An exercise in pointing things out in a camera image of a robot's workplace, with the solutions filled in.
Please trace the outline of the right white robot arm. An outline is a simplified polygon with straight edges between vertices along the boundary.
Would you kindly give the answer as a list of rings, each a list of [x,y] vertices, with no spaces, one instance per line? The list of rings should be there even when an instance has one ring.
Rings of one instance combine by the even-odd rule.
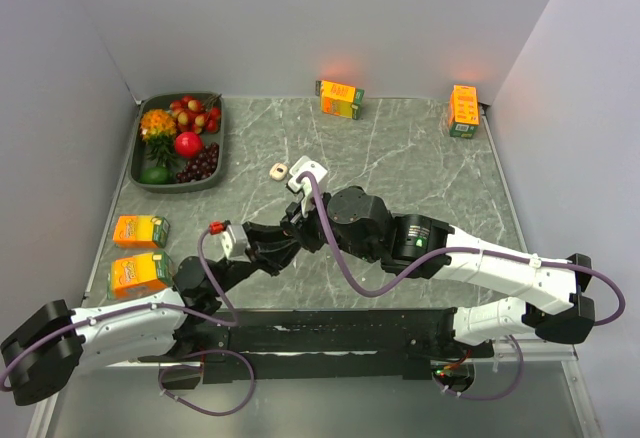
[[[287,208],[281,226],[302,248],[315,252],[328,245],[341,267],[351,255],[394,275],[377,291],[354,283],[363,296],[384,295],[404,279],[466,283],[502,294],[498,301],[446,312],[436,341],[448,356],[515,334],[580,344],[596,324],[594,302],[584,294],[585,256],[547,260],[424,215],[393,214],[381,198],[357,186],[325,193],[321,204],[308,182],[289,190],[300,198]]]

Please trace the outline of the beige earbud charging case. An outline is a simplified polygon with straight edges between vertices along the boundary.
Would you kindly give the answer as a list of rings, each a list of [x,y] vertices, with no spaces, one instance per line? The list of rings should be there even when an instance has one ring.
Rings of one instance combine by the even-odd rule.
[[[276,163],[269,171],[269,177],[274,181],[283,181],[288,175],[289,168],[286,164]]]

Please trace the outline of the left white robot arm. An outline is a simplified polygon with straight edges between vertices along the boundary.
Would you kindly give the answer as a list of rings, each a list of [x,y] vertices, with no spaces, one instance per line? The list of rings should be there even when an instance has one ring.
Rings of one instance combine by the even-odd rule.
[[[238,325],[231,288],[257,271],[278,275],[301,249],[277,226],[214,223],[201,236],[214,235],[223,258],[209,260],[199,249],[158,291],[106,306],[70,308],[55,300],[40,307],[1,344],[2,391],[27,406],[61,391],[78,371],[146,357],[187,359],[198,345],[198,324]]]

